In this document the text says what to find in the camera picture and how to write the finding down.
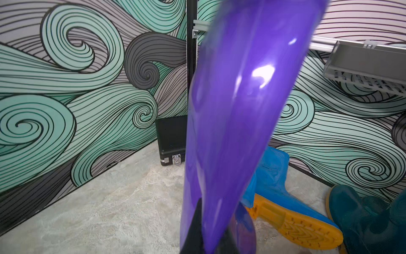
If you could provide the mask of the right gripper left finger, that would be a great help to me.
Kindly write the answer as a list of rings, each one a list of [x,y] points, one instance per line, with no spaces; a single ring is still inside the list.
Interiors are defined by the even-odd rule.
[[[199,199],[188,230],[186,240],[180,254],[204,254],[204,240],[202,235],[202,199]]]

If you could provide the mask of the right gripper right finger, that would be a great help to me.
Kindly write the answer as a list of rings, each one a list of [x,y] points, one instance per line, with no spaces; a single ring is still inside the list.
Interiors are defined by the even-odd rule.
[[[227,228],[218,243],[217,254],[240,254],[240,250],[236,245],[233,235]]]

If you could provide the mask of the small blue boot orange sole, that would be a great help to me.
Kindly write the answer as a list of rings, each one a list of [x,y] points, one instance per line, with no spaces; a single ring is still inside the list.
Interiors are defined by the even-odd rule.
[[[262,218],[289,241],[315,250],[343,243],[343,233],[332,220],[292,196],[285,188],[289,155],[267,147],[241,202],[252,219]]]

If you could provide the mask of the teal boot back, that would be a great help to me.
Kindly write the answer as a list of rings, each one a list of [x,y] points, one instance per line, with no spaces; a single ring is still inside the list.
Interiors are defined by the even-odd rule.
[[[329,219],[343,233],[341,254],[404,254],[406,192],[391,203],[375,196],[360,197],[347,185],[334,186],[326,197]]]

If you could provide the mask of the purple boot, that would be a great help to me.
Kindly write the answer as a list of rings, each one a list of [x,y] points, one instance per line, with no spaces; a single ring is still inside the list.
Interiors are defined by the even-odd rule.
[[[188,105],[180,248],[199,199],[213,254],[267,147],[327,1],[222,1]]]

